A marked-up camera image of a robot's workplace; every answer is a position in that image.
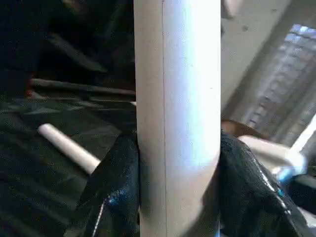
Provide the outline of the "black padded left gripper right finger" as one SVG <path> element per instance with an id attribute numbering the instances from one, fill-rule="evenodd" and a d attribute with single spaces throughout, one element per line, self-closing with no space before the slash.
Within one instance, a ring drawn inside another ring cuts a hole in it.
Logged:
<path id="1" fill-rule="evenodd" d="M 312 237 L 291 197 L 249 147 L 221 132 L 219 205 L 230 237 Z"/>

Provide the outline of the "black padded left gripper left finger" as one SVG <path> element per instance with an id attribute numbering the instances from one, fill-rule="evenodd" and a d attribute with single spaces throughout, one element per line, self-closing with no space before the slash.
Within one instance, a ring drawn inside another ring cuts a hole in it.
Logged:
<path id="1" fill-rule="evenodd" d="M 137 135 L 122 133 L 90 175 L 64 235 L 138 236 L 139 186 Z"/>

